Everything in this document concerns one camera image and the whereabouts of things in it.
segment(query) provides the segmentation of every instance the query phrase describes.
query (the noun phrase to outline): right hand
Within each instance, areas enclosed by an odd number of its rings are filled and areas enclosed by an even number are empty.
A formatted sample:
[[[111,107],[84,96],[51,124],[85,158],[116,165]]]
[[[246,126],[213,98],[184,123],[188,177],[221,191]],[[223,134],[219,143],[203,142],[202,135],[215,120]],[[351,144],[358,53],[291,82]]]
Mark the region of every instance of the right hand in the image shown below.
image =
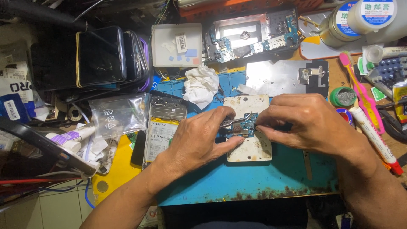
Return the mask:
[[[291,131],[274,130],[285,122]],[[320,94],[281,94],[262,111],[256,129],[271,142],[310,152],[343,156],[366,137],[349,125]]]

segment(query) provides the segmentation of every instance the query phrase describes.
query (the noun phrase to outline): orange basket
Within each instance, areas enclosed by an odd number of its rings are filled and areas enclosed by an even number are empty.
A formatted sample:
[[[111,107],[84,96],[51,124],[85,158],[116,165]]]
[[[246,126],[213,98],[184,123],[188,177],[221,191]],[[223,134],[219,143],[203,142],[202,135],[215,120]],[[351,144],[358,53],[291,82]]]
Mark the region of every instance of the orange basket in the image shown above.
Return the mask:
[[[214,15],[237,14],[255,9],[272,8],[283,3],[296,5],[298,13],[301,14],[313,11],[323,2],[324,0],[228,0],[191,10],[179,9],[179,12],[188,22],[199,22]]]

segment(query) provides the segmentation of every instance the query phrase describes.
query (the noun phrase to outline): metal tin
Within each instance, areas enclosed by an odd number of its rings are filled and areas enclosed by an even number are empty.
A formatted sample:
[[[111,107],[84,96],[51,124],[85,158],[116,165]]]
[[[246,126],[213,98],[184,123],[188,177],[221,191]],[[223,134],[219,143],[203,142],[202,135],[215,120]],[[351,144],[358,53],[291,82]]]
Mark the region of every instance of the metal tin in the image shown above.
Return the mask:
[[[321,40],[330,47],[339,48],[348,44],[349,42],[358,40],[362,37],[361,35],[356,37],[348,36],[341,32],[340,29],[338,28],[336,22],[337,13],[339,9],[348,2],[350,1],[344,2],[341,5],[337,6],[331,12],[329,17],[325,18],[321,23],[319,35],[321,37]]]

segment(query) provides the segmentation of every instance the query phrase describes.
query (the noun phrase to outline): stack of phones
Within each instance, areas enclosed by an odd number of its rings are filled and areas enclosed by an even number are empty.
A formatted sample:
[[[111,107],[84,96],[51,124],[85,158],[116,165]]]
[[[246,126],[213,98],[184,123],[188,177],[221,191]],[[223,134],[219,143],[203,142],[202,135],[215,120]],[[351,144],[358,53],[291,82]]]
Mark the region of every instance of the stack of phones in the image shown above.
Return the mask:
[[[33,83],[37,90],[55,90],[67,103],[135,93],[152,77],[148,54],[145,41],[118,26],[33,44]]]

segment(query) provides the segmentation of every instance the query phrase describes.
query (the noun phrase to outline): blue wire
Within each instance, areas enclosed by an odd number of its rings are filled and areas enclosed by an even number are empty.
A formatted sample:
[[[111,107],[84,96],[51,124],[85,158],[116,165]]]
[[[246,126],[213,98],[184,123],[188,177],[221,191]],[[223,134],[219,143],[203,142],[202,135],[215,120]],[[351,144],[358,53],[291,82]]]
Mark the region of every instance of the blue wire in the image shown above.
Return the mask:
[[[68,189],[39,188],[38,190],[39,190],[39,191],[51,191],[51,192],[67,192],[67,191],[70,191],[70,190],[72,190],[72,189],[74,189],[74,188],[76,188],[76,187],[72,187],[72,188],[68,188]]]
[[[90,178],[88,178],[88,183],[86,184],[86,188],[85,188],[85,200],[91,208],[95,208],[95,206],[93,206],[93,204],[89,201],[89,198],[88,198],[89,183],[90,183]]]

